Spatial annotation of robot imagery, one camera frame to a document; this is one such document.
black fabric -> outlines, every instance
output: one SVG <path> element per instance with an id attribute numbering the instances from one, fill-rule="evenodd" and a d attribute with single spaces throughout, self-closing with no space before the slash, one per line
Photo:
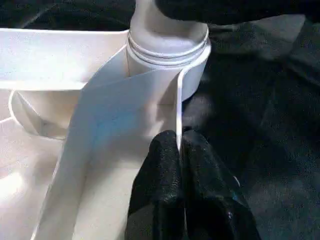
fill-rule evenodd
<path id="1" fill-rule="evenodd" d="M 185 21 L 228 25 L 282 14 L 305 14 L 319 20 L 319 0 L 156 0 L 168 17 Z"/>
<path id="2" fill-rule="evenodd" d="M 184 207 L 176 134 L 165 131 L 152 140 L 133 182 L 125 239 L 182 239 Z"/>
<path id="3" fill-rule="evenodd" d="M 280 16 L 232 27 L 211 29 L 183 124 L 239 179 L 262 239 L 319 239 L 319 25 Z"/>
<path id="4" fill-rule="evenodd" d="M 183 181 L 191 240 L 260 240 L 237 180 L 206 139 L 184 133 Z"/>

black glove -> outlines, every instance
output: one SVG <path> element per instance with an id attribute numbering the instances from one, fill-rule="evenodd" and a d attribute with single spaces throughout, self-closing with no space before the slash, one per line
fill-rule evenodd
<path id="1" fill-rule="evenodd" d="M 126 240 L 181 240 L 185 206 L 176 134 L 164 131 L 151 142 L 132 186 Z"/>
<path id="2" fill-rule="evenodd" d="M 205 138 L 187 131 L 182 148 L 180 161 L 173 131 L 152 140 L 133 182 L 125 239 L 181 240 L 186 212 L 191 240 L 259 240 L 237 180 Z"/>
<path id="3" fill-rule="evenodd" d="M 212 23 L 236 24 L 282 14 L 319 17 L 319 0 L 156 0 L 169 18 Z"/>
<path id="4" fill-rule="evenodd" d="M 191 240 L 260 240 L 237 179 L 193 130 L 182 140 L 186 225 Z"/>

